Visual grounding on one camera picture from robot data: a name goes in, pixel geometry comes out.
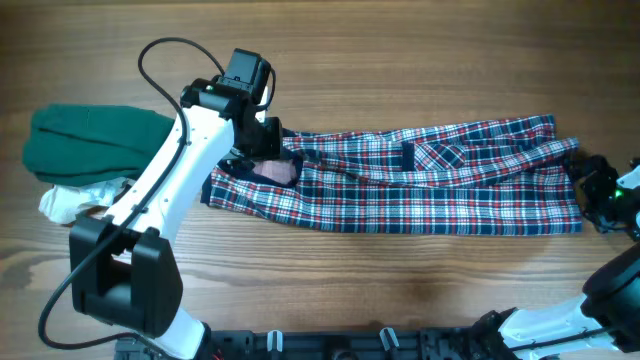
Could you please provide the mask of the crumpled white cloth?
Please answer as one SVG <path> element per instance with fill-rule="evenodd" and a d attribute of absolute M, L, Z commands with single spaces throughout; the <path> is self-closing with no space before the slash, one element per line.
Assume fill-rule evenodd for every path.
<path fill-rule="evenodd" d="M 40 199 L 38 210 L 51 222 L 66 225 L 95 207 L 110 207 L 133 181 L 119 177 L 81 187 L 54 185 Z"/>

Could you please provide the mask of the folded dark green garment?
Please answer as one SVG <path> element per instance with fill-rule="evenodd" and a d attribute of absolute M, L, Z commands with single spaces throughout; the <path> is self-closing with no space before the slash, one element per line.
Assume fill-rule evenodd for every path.
<path fill-rule="evenodd" d="M 130 106 L 52 104 L 33 114 L 22 162 L 40 181 L 56 185 L 137 179 L 173 125 L 169 117 Z"/>

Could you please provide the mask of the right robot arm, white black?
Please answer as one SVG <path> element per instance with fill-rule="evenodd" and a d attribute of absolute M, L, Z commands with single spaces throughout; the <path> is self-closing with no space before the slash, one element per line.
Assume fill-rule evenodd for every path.
<path fill-rule="evenodd" d="M 583 217 L 601 233 L 624 232 L 634 245 L 598 269 L 582 293 L 537 310 L 490 312 L 469 329 L 478 359 L 546 359 L 566 352 L 639 350 L 639 159 L 620 176 L 594 155 L 567 164 L 584 195 Z"/>

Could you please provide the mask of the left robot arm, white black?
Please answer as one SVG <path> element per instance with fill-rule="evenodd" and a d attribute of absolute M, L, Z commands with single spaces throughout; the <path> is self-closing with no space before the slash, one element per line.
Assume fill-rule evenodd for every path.
<path fill-rule="evenodd" d="M 102 218 L 72 227 L 67 285 L 77 312 L 122 327 L 118 341 L 169 359 L 203 358 L 211 330 L 181 306 L 173 245 L 219 161 L 279 156 L 281 124 L 266 115 L 274 95 L 273 81 L 238 76 L 185 88 L 173 132 L 133 187 Z"/>

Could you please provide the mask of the plaid shirt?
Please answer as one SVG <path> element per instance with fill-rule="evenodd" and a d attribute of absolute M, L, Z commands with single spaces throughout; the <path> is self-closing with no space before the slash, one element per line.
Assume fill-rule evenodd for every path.
<path fill-rule="evenodd" d="M 576 233 L 582 215 L 550 115 L 389 131 L 285 130 L 295 177 L 220 162 L 204 204 L 340 233 L 539 236 Z"/>

